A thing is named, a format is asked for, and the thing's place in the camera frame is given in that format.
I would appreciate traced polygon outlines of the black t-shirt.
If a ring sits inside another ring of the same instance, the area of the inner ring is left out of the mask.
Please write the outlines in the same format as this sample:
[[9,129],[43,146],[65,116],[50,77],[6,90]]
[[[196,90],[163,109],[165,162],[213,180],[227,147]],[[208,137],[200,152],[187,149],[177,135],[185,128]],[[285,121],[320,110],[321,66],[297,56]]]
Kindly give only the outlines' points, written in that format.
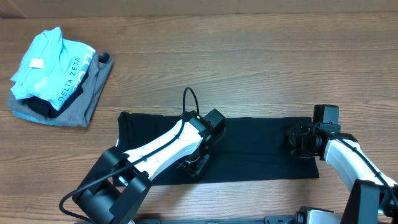
[[[176,125],[177,116],[122,112],[118,118],[122,151],[143,146]],[[228,118],[226,132],[209,148],[210,158],[198,177],[172,165],[161,172],[154,185],[204,184],[274,179],[316,179],[313,158],[291,155],[288,130],[309,117]]]

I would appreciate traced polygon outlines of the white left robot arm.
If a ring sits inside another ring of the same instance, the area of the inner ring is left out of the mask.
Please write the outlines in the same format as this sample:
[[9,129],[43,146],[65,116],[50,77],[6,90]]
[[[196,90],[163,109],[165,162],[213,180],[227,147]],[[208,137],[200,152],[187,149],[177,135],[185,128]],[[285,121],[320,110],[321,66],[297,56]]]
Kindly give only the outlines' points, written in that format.
[[169,167],[197,177],[208,162],[208,148],[225,129],[225,117],[186,112],[175,126],[135,149],[112,147],[96,161],[73,194],[91,223],[128,224],[144,201],[152,181]]

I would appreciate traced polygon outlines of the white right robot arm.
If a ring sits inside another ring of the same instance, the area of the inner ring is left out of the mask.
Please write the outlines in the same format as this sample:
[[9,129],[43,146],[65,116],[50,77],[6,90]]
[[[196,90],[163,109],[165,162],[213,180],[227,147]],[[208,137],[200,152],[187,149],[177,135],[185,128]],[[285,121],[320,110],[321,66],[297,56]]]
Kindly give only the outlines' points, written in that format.
[[350,192],[341,215],[301,207],[292,223],[378,223],[383,214],[397,224],[397,182],[369,160],[352,134],[341,132],[338,106],[315,105],[311,123],[293,125],[287,140],[294,157],[319,157],[334,168]]

